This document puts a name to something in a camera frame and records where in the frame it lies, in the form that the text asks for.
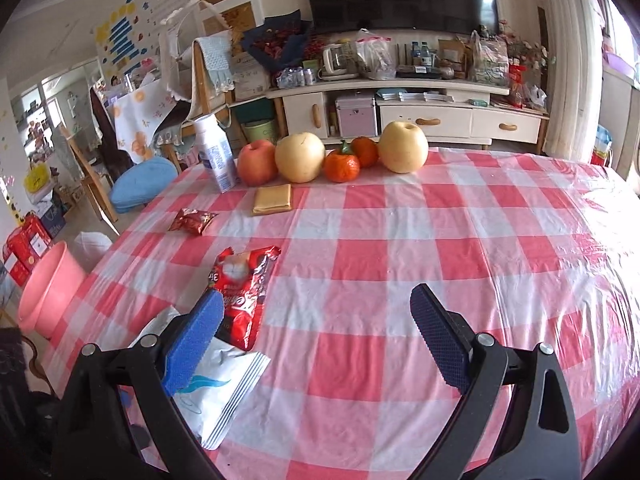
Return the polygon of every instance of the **pink plastic basin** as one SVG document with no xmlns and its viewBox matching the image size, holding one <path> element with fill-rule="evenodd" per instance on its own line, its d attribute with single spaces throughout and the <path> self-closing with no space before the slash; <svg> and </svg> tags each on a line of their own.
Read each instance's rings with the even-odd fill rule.
<svg viewBox="0 0 640 480">
<path fill-rule="evenodd" d="M 36 264 L 24 287 L 18 325 L 24 332 L 35 330 L 51 338 L 86 273 L 73 257 L 66 242 L 55 244 Z"/>
</svg>

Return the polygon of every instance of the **cabinet door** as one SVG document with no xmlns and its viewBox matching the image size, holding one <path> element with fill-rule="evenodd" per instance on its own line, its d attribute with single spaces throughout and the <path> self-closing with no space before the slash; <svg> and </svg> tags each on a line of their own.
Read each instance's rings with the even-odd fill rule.
<svg viewBox="0 0 640 480">
<path fill-rule="evenodd" d="M 326 139 L 329 136 L 322 92 L 291 95 L 282 100 L 287 115 L 289 135 L 309 132 L 316 134 L 321 139 Z"/>
<path fill-rule="evenodd" d="M 391 121 L 415 123 L 427 137 L 471 136 L 471 109 L 444 106 L 381 106 L 382 129 Z"/>
<path fill-rule="evenodd" d="M 536 142 L 539 117 L 527 113 L 474 109 L 473 137 Z"/>
</svg>

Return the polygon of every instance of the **tv stand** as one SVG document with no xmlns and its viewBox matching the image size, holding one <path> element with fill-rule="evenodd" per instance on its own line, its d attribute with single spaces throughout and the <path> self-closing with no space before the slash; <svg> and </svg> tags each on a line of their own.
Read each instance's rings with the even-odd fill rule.
<svg viewBox="0 0 640 480">
<path fill-rule="evenodd" d="M 453 98 L 452 102 L 400 102 L 376 99 L 380 132 L 392 121 L 417 123 L 427 140 L 480 144 L 484 149 L 494 139 L 516 140 L 536 144 L 536 152 L 542 152 L 548 117 L 512 108 L 478 107 L 469 99 L 490 102 L 491 95 L 506 96 L 509 89 L 453 79 L 391 80 L 349 79 L 335 82 L 318 82 L 315 85 L 284 90 L 271 90 L 266 97 L 272 99 L 280 137 L 288 134 L 311 132 L 325 144 L 337 144 L 342 137 L 331 136 L 328 125 L 327 104 L 336 94 L 348 91 L 381 88 L 405 88 L 410 92 L 437 90 Z"/>
</svg>

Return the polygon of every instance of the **pink and white checkered tablecloth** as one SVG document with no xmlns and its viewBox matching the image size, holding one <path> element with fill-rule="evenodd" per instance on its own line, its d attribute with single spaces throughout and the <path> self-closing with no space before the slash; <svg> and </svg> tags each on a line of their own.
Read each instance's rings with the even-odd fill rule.
<svg viewBox="0 0 640 480">
<path fill-rule="evenodd" d="M 584 473 L 640 398 L 640 201 L 613 171 L 437 149 L 416 174 L 378 167 L 295 186 L 291 212 L 252 217 L 253 199 L 244 187 L 215 194 L 196 167 L 154 200 L 58 325 L 44 357 L 56 391 L 83 344 L 121 348 L 169 305 L 188 312 L 220 251 L 275 244 L 256 344 L 272 362 L 210 454 L 229 480 L 407 478 L 458 402 L 409 312 L 420 282 L 476 332 L 554 345 Z M 183 207 L 221 215 L 203 237 L 167 232 Z"/>
</svg>

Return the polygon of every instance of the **green bucket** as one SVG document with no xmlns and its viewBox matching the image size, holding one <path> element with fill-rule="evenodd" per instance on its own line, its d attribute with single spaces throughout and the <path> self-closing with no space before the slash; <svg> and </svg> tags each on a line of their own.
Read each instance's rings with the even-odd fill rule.
<svg viewBox="0 0 640 480">
<path fill-rule="evenodd" d="M 254 121 L 242 125 L 242 130 L 246 136 L 246 140 L 254 142 L 254 140 L 268 140 L 273 144 L 276 143 L 278 136 L 276 134 L 276 121 Z"/>
</svg>

